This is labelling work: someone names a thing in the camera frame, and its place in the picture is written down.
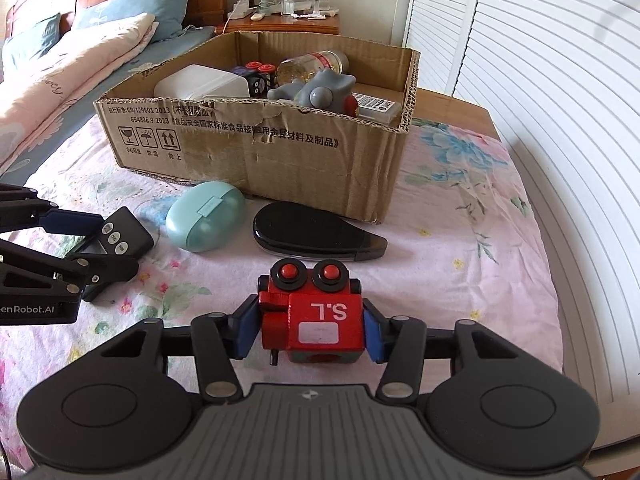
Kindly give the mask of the black digital timer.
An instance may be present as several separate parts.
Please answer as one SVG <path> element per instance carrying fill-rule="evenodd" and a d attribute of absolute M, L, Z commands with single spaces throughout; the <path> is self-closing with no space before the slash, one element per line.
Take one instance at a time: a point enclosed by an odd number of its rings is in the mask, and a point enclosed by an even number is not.
<path fill-rule="evenodd" d="M 107 286 L 116 283 L 115 276 L 124 282 L 134 278 L 139 265 L 132 262 L 139 261 L 153 247 L 151 234 L 127 207 L 122 206 L 104 221 L 96 234 L 80 240 L 65 258 L 89 260 L 90 255 L 118 258 L 118 261 L 107 263 L 105 269 L 94 272 L 91 283 L 82 293 L 82 300 L 93 302 Z"/>

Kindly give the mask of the red wooden robot toy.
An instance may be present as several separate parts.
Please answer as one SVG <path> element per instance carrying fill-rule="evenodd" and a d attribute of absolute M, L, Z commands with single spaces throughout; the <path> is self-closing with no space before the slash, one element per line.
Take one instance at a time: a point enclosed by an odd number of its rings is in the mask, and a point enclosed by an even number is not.
<path fill-rule="evenodd" d="M 262 348 L 272 366 L 284 353 L 294 363 L 352 364 L 366 337 L 360 281 L 341 261 L 311 268 L 295 258 L 278 260 L 258 282 Z"/>

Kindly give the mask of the white green medical container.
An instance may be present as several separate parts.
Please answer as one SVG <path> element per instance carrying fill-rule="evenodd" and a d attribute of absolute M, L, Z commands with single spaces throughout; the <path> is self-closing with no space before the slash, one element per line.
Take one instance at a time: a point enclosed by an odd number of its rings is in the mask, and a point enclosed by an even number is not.
<path fill-rule="evenodd" d="M 153 96 L 188 101 L 248 98 L 250 89 L 247 80 L 234 73 L 191 64 L 160 80 Z"/>

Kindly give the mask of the clear plastic case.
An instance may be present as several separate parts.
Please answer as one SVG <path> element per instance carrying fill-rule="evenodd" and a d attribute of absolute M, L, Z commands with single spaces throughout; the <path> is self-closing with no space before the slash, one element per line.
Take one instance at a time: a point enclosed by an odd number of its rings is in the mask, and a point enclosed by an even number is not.
<path fill-rule="evenodd" d="M 359 117 L 372 120 L 372 122 L 388 126 L 395 120 L 401 110 L 400 104 L 395 101 L 358 92 L 354 92 L 352 95 L 358 103 Z"/>

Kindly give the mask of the grey shark toy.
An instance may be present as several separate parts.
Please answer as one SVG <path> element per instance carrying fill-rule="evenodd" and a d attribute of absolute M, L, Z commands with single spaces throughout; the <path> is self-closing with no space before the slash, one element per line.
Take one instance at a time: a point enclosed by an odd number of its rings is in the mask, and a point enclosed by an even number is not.
<path fill-rule="evenodd" d="M 324 68 L 308 81 L 295 79 L 289 84 L 270 89 L 267 98 L 288 100 L 302 107 L 357 117 L 359 105 L 352 93 L 355 84 L 355 76 Z"/>

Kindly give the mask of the pink floral quilt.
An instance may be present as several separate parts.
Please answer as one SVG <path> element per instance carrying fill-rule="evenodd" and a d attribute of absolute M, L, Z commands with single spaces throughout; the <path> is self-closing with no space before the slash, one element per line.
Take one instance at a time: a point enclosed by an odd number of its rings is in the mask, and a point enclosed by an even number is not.
<path fill-rule="evenodd" d="M 66 110 L 140 54 L 153 38 L 155 16 L 66 32 L 29 70 L 1 84 L 1 170 L 50 138 Z"/>

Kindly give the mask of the floral pink table cloth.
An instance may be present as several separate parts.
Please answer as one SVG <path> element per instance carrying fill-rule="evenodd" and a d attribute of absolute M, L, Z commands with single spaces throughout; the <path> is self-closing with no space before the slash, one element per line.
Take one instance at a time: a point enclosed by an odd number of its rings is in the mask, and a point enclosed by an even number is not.
<path fill-rule="evenodd" d="M 33 174 L 28 185 L 61 207 L 111 214 L 127 207 L 152 234 L 138 275 L 83 304 L 73 324 L 1 332 L 1 441 L 28 468 L 15 414 L 26 392 L 144 318 L 186 325 L 231 312 L 274 263 L 250 222 L 199 255 L 168 240 L 165 218 L 183 187 L 120 168 L 101 123 L 89 120 Z M 558 300 L 540 229 L 524 185 L 497 140 L 420 122 L 408 136 L 390 209 L 375 233 L 383 257 L 349 265 L 364 296 L 385 315 L 449 328 L 472 318 L 560 368 Z"/>

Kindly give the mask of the teal oval case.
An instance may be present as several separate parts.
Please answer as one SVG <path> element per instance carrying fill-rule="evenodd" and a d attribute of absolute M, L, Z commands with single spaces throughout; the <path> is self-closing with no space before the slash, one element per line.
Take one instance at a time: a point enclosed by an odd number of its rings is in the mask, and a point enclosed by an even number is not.
<path fill-rule="evenodd" d="M 208 181 L 184 192 L 166 216 L 167 236 L 188 252 L 209 252 L 223 245 L 242 224 L 245 198 L 233 185 Z"/>

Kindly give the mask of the black glossy oval device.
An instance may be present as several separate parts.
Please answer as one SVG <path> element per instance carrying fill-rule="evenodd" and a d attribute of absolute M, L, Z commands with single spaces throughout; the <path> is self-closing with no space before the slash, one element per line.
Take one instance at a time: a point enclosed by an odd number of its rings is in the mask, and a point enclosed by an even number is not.
<path fill-rule="evenodd" d="M 267 252 L 309 260 L 369 261 L 382 258 L 387 240 L 333 212 L 277 202 L 253 219 L 256 243 Z"/>

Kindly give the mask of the blue pillow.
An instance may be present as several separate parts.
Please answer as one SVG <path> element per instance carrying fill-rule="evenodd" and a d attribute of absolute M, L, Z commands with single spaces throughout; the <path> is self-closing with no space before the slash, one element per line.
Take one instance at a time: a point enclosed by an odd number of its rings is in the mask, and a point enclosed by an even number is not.
<path fill-rule="evenodd" d="M 10 80 L 29 70 L 32 64 L 48 53 L 60 40 L 61 14 L 18 26 L 2 44 L 3 79 Z"/>
<path fill-rule="evenodd" d="M 106 0 L 90 6 L 79 13 L 73 21 L 73 28 L 87 28 L 106 22 L 132 18 L 141 13 L 155 16 L 158 26 L 153 42 L 178 37 L 182 22 L 186 17 L 189 0 Z"/>

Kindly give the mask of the brown cardboard box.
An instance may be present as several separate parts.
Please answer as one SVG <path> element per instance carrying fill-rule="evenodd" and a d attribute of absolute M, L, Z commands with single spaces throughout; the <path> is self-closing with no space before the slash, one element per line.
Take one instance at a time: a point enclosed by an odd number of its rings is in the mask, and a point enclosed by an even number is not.
<path fill-rule="evenodd" d="M 288 101 L 156 96 L 164 78 L 192 64 L 231 70 L 339 50 L 361 93 L 395 100 L 388 126 Z M 311 32 L 232 32 L 136 73 L 95 103 L 119 166 L 162 180 L 226 181 L 242 192 L 370 223 L 384 221 L 414 108 L 420 54 Z"/>

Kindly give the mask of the dark cube robot toy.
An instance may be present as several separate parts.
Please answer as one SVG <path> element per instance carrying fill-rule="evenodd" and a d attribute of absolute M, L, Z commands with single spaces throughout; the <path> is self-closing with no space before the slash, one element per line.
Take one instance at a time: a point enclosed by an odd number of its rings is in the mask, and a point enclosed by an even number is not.
<path fill-rule="evenodd" d="M 232 73 L 243 77 L 248 83 L 252 98 L 264 98 L 276 82 L 277 67 L 259 61 L 248 62 L 232 68 Z"/>

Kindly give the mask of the clear bottle yellow capsules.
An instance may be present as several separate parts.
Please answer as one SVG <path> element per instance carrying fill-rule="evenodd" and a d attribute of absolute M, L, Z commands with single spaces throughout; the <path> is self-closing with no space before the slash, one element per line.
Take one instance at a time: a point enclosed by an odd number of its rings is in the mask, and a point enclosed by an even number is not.
<path fill-rule="evenodd" d="M 346 74 L 349 70 L 349 59 L 340 50 L 321 50 L 287 58 L 277 67 L 276 83 L 283 86 L 296 80 L 307 82 L 326 68 L 337 74 Z"/>

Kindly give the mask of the white power strip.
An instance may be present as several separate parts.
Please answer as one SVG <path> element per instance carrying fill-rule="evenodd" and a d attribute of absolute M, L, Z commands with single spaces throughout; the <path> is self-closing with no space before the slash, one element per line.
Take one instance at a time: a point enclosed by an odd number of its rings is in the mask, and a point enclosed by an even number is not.
<path fill-rule="evenodd" d="M 250 0 L 236 0 L 233 3 L 231 11 L 228 13 L 228 19 L 233 20 L 242 20 L 243 18 L 247 18 L 255 11 L 255 6 Z"/>

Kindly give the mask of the wooden nightstand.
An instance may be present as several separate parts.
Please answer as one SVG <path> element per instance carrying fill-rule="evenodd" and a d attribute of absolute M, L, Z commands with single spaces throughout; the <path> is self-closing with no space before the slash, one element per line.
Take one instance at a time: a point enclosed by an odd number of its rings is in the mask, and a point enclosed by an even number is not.
<path fill-rule="evenodd" d="M 341 21 L 338 15 L 329 16 L 325 20 L 308 20 L 308 18 L 292 18 L 272 14 L 260 21 L 252 18 L 231 20 L 228 24 L 215 27 L 215 34 L 226 32 L 314 32 L 315 34 L 338 35 L 341 29 Z"/>

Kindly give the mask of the white louvered closet door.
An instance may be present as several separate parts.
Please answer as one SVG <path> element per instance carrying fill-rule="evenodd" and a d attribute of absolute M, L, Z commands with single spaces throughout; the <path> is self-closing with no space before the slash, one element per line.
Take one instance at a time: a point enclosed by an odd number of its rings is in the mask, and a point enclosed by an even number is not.
<path fill-rule="evenodd" d="M 639 392 L 639 0 L 408 0 L 423 87 L 488 110 L 558 293 L 565 368 Z"/>

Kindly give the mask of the clear spray bottle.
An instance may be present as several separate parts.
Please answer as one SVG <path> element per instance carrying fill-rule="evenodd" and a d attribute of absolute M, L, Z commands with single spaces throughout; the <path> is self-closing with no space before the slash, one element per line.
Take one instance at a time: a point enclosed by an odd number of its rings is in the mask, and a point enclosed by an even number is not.
<path fill-rule="evenodd" d="M 295 13 L 295 1 L 294 0 L 281 0 L 281 15 L 293 16 Z"/>

